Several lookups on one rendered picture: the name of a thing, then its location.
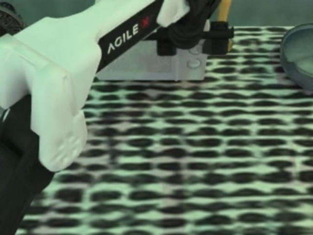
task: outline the wooden handle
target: wooden handle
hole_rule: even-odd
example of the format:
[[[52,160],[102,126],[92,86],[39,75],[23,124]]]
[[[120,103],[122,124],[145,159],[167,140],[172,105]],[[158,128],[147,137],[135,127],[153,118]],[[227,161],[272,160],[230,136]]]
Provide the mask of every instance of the wooden handle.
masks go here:
[[[232,0],[222,0],[219,7],[218,21],[227,22]]]

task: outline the table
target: table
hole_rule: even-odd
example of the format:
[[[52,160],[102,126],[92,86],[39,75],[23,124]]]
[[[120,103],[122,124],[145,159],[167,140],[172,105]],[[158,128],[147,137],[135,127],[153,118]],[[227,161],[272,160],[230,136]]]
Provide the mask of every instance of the table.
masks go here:
[[[95,80],[87,147],[18,234],[312,234],[313,99],[278,83],[287,29],[237,28],[202,82]]]

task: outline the red x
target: red x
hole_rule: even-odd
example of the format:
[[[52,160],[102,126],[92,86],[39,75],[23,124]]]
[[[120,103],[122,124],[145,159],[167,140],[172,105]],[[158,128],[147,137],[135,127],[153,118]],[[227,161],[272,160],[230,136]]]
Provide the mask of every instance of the red x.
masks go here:
[[[147,16],[146,18],[144,18],[141,22],[141,27],[145,28],[149,25],[149,16]]]

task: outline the background wall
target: background wall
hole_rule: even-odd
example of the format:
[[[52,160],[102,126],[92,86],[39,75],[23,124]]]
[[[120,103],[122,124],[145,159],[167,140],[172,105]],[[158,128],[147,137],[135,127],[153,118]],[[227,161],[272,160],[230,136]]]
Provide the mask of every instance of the background wall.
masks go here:
[[[11,2],[27,24],[44,16],[62,17],[80,12],[94,0],[0,0]],[[313,0],[233,0],[234,26],[294,26],[313,23]]]

